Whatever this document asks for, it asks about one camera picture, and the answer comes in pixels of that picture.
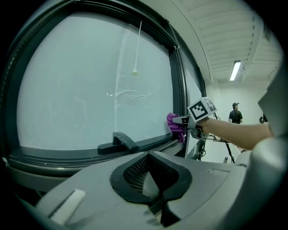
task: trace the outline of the window frame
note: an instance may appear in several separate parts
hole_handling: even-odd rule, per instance
[[[128,151],[99,155],[97,149],[90,150],[44,150],[22,147],[17,131],[17,100],[21,81],[29,61],[41,41],[64,18],[76,11],[86,11],[110,16],[136,27],[142,21],[141,30],[159,44],[169,54],[173,90],[173,113],[187,114],[187,89],[177,37],[169,22],[158,13],[143,6],[139,1],[119,0],[63,0],[36,16],[17,34],[7,55],[7,66],[1,79],[0,101],[0,149],[8,163],[27,172],[42,175],[73,175],[84,167],[101,163],[123,155]],[[140,151],[166,150],[179,145],[179,156],[185,156],[187,141],[177,142],[172,133],[136,142]]]

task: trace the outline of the ceiling light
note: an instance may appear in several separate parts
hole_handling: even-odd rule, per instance
[[[235,61],[234,62],[234,67],[233,67],[233,71],[232,71],[232,74],[231,74],[231,77],[230,77],[230,81],[234,81],[237,73],[238,73],[238,70],[240,68],[240,65],[241,65],[241,62],[240,61]]]

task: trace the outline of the ceiling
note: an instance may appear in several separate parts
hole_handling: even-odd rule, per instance
[[[234,61],[240,60],[242,65],[236,76],[236,81],[271,80],[281,60],[283,51],[278,41],[263,20],[250,6],[241,0],[142,0],[168,19],[178,31],[175,19],[171,16],[180,11],[189,26],[185,30],[193,30],[205,55],[197,58],[200,52],[195,52],[195,40],[184,38],[194,55],[203,77],[219,83],[228,82],[232,73]]]

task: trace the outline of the hanging string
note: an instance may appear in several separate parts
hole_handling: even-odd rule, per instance
[[[141,21],[141,23],[140,23],[140,28],[139,28],[138,44],[137,44],[136,59],[135,59],[135,68],[134,68],[134,70],[132,71],[132,74],[133,74],[133,75],[137,75],[137,74],[138,74],[138,72],[137,72],[137,57],[138,57],[138,47],[139,47],[141,26],[142,26],[142,21]]]

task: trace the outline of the black mesh vent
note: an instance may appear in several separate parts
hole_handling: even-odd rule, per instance
[[[160,191],[164,191],[175,184],[178,173],[168,165],[147,155],[124,171],[124,179],[137,192],[143,192],[143,184],[147,173],[150,172]]]
[[[127,183],[137,192],[143,192],[143,184],[148,173],[147,156],[124,171]]]
[[[152,155],[149,158],[149,171],[160,191],[165,191],[178,181],[178,172],[156,159]]]

